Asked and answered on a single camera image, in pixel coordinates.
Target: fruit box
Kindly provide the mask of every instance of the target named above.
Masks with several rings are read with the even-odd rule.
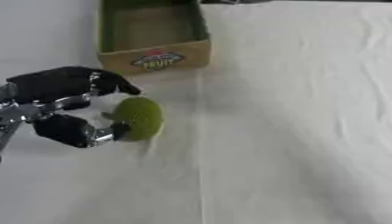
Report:
[[[98,42],[104,68],[119,74],[204,67],[211,52],[197,0],[101,0]]]

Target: white background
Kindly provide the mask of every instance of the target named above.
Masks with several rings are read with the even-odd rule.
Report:
[[[75,150],[24,127],[0,167],[2,224],[390,223],[392,6],[203,8],[212,65],[133,79],[165,109],[155,146]],[[95,13],[3,0],[1,77],[97,66]]]

